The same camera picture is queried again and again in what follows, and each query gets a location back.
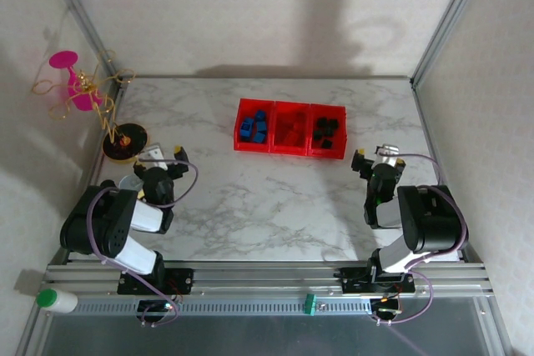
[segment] white bottle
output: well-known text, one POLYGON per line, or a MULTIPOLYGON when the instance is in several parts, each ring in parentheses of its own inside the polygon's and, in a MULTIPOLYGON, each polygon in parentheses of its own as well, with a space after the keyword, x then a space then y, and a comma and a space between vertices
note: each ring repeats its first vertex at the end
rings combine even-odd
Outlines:
POLYGON ((44 289, 37 295, 37 305, 56 313, 70 313, 78 304, 78 297, 74 293, 61 289, 44 289))

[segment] white wall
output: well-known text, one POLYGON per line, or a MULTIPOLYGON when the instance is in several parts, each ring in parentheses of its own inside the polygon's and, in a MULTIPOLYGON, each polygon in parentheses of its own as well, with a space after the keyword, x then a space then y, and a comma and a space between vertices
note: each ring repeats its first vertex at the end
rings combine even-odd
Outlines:
POLYGON ((411 75, 450 0, 82 0, 122 67, 204 77, 411 75))
POLYGON ((534 354, 534 0, 470 0, 420 89, 512 344, 534 354))
POLYGON ((10 355, 100 128, 88 113, 53 121, 47 110, 56 96, 30 92, 37 77, 60 82, 48 66, 59 49, 78 52, 77 67, 96 63, 63 0, 0 0, 0 15, 0 354, 10 355))

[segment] green clip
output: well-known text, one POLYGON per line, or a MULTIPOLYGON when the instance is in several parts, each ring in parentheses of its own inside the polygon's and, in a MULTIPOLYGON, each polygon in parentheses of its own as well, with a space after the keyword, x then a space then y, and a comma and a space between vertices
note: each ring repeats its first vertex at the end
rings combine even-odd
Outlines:
POLYGON ((315 305, 317 304, 317 297, 309 293, 306 295, 306 301, 304 303, 304 313, 309 314, 310 316, 315 315, 315 305))

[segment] blue block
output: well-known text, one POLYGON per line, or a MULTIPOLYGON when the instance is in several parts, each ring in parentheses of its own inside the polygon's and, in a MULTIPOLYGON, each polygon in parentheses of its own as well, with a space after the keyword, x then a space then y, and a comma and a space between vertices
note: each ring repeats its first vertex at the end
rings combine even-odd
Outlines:
POLYGON ((259 121, 256 123, 256 131, 259 133, 267 133, 267 124, 265 121, 259 121))
POLYGON ((263 110, 258 110, 256 112, 255 120, 256 121, 265 121, 266 114, 263 110))
POLYGON ((239 135, 242 138, 250 139, 250 136, 252 135, 252 124, 247 122, 241 123, 241 128, 239 129, 239 135))
POLYGON ((265 140, 265 134, 264 133, 256 133, 254 135, 254 139, 252 140, 252 142, 263 143, 264 140, 265 140))

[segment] black mounting bracket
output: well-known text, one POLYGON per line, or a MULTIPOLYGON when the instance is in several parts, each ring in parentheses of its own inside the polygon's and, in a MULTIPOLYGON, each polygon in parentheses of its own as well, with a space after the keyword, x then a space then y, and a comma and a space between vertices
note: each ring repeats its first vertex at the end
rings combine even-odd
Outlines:
MULTIPOLYGON (((192 268, 166 268, 162 283, 156 288, 166 295, 189 295, 193 287, 194 271, 192 268)), ((152 295, 149 288, 128 274, 121 274, 118 281, 119 295, 152 295)))
POLYGON ((334 277, 341 281, 343 293, 415 293, 411 274, 399 274, 389 279, 373 281, 367 267, 343 267, 334 277))

